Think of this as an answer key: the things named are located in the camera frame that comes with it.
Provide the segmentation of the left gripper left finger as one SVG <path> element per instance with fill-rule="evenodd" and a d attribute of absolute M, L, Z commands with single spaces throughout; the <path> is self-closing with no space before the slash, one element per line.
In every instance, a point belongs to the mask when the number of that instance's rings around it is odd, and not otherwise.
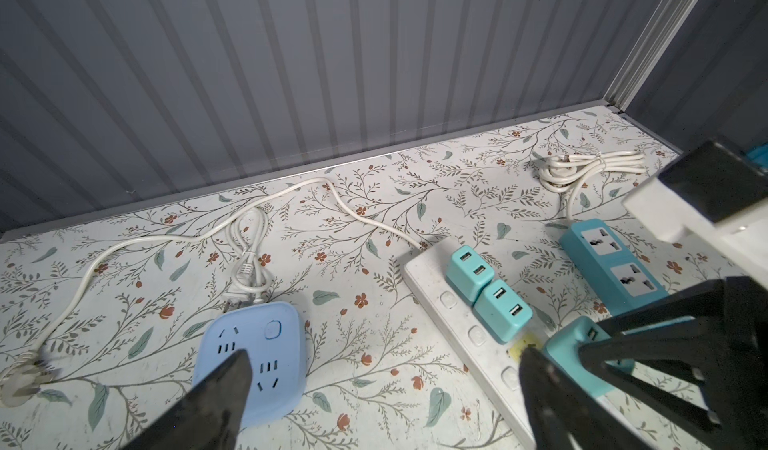
<path fill-rule="evenodd" d="M 233 449 L 251 382 L 248 354 L 237 350 L 126 447 Z"/>

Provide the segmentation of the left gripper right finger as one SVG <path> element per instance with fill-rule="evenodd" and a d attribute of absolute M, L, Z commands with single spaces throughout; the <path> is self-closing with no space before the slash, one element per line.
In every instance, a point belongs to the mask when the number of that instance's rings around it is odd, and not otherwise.
<path fill-rule="evenodd" d="M 647 449 L 538 349 L 521 355 L 519 381 L 538 449 Z"/>

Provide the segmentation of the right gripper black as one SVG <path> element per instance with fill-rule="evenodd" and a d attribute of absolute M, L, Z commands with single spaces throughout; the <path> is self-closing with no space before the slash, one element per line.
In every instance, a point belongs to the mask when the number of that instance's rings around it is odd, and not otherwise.
<path fill-rule="evenodd" d="M 717 323 L 711 316 L 718 315 Z M 579 349 L 585 369 L 686 432 L 729 433 L 767 447 L 767 291 L 749 277 L 708 280 L 598 323 L 609 336 Z M 698 387 L 703 407 L 621 370 L 629 360 Z"/>

